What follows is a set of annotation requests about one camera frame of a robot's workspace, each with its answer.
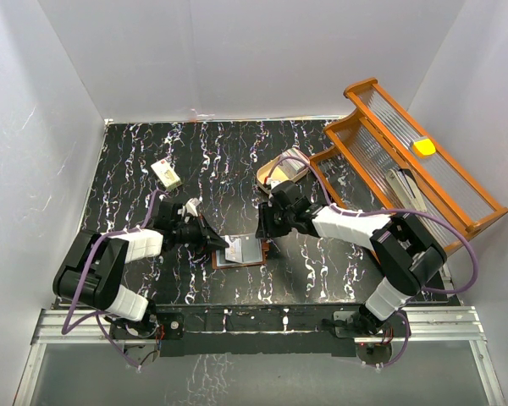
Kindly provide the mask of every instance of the black marble table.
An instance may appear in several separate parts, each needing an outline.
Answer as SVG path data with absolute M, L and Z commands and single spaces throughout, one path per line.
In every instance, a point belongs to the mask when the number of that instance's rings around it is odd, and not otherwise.
M 256 186 L 257 169 L 291 146 L 307 155 L 327 149 L 325 124 L 312 120 L 110 125 L 82 227 L 107 232 L 140 223 L 150 193 L 163 188 L 150 166 L 165 158 L 183 180 L 169 199 L 200 199 L 202 212 L 220 235 L 253 233 L 257 205 L 267 199 Z M 346 190 L 349 206 L 365 211 L 380 207 L 346 161 L 337 160 L 327 170 Z M 299 185 L 312 200 L 322 199 L 311 174 Z M 123 284 L 159 305 L 270 305 L 362 302 L 381 279 L 378 264 L 363 248 L 293 232 L 271 241 L 264 266 L 213 270 L 210 255 L 180 247 L 127 265 Z M 441 286 L 439 277 L 432 282 Z M 425 294 L 417 300 L 446 297 Z

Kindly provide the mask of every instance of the white wall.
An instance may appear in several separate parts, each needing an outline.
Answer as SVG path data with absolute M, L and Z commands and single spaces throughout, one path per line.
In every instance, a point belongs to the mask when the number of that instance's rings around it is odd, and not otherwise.
M 36 0 L 0 0 L 0 405 L 80 220 L 103 122 Z
M 39 0 L 115 121 L 351 112 L 376 76 L 408 107 L 462 0 Z
M 410 112 L 508 206 L 508 0 L 467 1 Z M 478 308 L 508 401 L 508 215 L 473 244 L 481 273 L 464 299 Z M 463 252 L 451 259 L 463 283 L 470 261 Z

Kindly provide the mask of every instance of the robotic arm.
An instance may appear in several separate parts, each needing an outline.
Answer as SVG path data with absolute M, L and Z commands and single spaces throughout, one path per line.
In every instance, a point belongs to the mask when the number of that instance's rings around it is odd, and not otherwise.
M 313 237 L 342 239 L 374 251 L 384 279 L 348 324 L 373 335 L 406 301 L 418 294 L 446 262 L 446 253 L 412 214 L 357 217 L 311 203 L 299 187 L 285 181 L 258 207 L 257 238 L 276 238 L 292 228 Z
M 197 199 L 190 199 L 185 205 L 163 200 L 147 228 L 104 239 L 90 264 L 80 302 L 125 319 L 116 321 L 118 325 L 138 332 L 153 331 L 151 315 L 156 313 L 156 306 L 121 284 L 124 265 L 160 255 L 162 250 L 171 250 L 176 244 L 191 244 L 198 252 L 227 248 L 228 244 L 198 213 L 198 205 Z M 74 297 L 86 260 L 100 237 L 101 234 L 86 230 L 77 234 L 54 278 L 52 290 L 56 295 L 65 299 Z

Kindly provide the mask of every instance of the yellow object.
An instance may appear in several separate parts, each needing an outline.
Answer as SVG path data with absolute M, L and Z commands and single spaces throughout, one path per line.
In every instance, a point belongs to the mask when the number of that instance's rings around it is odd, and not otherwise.
M 412 150 L 419 158 L 427 158 L 437 151 L 433 142 L 427 137 L 414 141 L 414 143 L 412 143 Z

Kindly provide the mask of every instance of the dish rack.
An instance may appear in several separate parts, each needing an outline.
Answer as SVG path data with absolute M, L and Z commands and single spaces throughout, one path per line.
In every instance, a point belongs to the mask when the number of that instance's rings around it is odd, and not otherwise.
M 426 212 L 444 218 L 468 240 L 508 212 L 376 79 L 351 85 L 344 94 L 356 105 L 356 110 L 324 129 L 333 146 L 310 158 L 339 206 L 347 206 L 345 188 L 340 187 L 340 168 L 349 164 L 378 200 L 378 207 L 385 208 L 403 207 L 386 180 L 386 173 L 392 169 L 409 169 L 422 194 Z M 436 152 L 419 158 L 411 145 L 425 138 L 431 140 Z M 429 220 L 423 222 L 448 255 L 461 247 L 461 242 L 445 228 Z

